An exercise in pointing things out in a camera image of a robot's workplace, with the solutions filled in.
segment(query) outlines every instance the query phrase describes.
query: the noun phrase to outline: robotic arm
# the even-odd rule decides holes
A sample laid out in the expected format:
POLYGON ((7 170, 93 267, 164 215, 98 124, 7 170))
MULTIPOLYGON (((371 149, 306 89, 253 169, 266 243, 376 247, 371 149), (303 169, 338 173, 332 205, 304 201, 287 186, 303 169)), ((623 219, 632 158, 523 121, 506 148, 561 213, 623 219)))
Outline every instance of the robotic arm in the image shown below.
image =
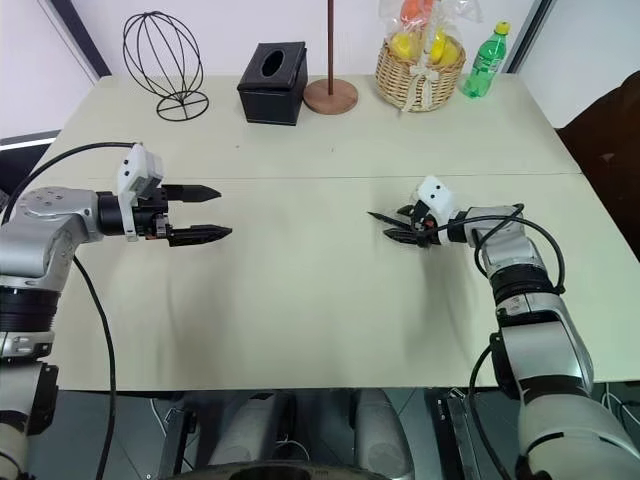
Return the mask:
POLYGON ((498 332, 490 337, 496 380, 507 396, 521 401, 517 477, 640 478, 640 454, 631 439, 590 398, 591 358, 560 298, 562 291, 551 284, 524 225, 504 220, 516 214, 522 218, 522 208, 457 210, 453 195, 435 177, 419 187, 418 198, 398 211, 410 217, 410 225, 389 222, 396 227, 385 234, 423 247, 480 246, 496 304, 498 332), (499 217, 479 218, 486 216, 499 217), (449 226, 437 231, 439 225, 449 226))
POLYGON ((160 159, 136 144, 118 172, 117 195, 40 188, 24 195, 0 228, 0 479, 26 466, 27 435, 53 419, 57 367, 39 361, 52 348, 58 298, 78 245, 104 235, 168 240, 169 246, 219 240, 230 228, 174 228, 169 201, 204 202, 220 193, 201 185, 163 185, 160 159))

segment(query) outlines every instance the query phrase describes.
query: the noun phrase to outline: plastic bottle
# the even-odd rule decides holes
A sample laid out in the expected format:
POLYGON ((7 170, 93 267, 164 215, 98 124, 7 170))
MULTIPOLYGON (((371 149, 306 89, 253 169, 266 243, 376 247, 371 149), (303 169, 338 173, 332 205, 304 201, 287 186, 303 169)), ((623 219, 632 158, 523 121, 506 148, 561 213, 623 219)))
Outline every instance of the plastic bottle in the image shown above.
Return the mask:
POLYGON ((507 55, 509 28, 507 22, 498 22, 493 35, 478 49, 471 73, 462 88, 467 97, 484 97, 489 91, 493 77, 507 55))

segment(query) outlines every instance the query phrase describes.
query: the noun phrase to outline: table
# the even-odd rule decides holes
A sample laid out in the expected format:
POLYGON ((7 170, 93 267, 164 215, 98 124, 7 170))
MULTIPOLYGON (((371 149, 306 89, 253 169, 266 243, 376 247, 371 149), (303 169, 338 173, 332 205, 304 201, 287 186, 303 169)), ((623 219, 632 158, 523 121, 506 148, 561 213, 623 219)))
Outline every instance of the table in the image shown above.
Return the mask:
MULTIPOLYGON (((196 247, 107 238, 79 249, 112 326, 118 389, 466 384, 497 328, 471 250, 391 242, 366 214, 408 203, 434 173, 464 207, 525 203, 564 249, 565 301, 596 379, 638 378, 640 269, 522 83, 500 76, 484 100, 456 94, 441 111, 400 116, 370 78, 349 81, 360 92, 352 112, 303 107, 297 127, 246 124, 231 77, 206 78, 212 108, 183 124, 158 119, 130 80, 103 79, 85 99, 47 157, 143 140, 167 182, 223 193, 174 205, 172 223, 234 228, 196 247)), ((41 183, 113 189, 123 154, 86 152, 41 183)), ((553 277, 552 251, 535 238, 553 277)), ((106 347, 76 272, 54 328, 61 388, 105 389, 106 347)), ((489 368, 479 383, 495 384, 489 368)))

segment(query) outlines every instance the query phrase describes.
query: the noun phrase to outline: wire globe sculpture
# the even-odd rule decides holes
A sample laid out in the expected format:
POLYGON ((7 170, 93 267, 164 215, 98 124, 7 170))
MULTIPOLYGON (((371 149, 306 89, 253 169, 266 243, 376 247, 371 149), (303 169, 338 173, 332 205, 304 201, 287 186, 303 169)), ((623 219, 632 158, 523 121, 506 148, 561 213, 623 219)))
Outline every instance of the wire globe sculpture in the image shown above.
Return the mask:
POLYGON ((138 85, 160 97, 156 113, 161 118, 182 122, 209 108, 209 98, 199 91, 204 73, 198 43, 177 18, 158 11, 129 17, 122 55, 138 85))

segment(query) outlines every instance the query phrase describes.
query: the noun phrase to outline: black tissue box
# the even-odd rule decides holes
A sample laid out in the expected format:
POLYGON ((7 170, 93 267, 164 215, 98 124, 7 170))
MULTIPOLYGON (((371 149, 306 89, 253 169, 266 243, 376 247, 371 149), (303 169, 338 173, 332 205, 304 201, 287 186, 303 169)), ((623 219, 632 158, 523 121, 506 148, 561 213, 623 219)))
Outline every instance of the black tissue box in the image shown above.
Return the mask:
POLYGON ((306 86, 304 42, 259 43, 238 84, 247 122, 295 125, 306 86))

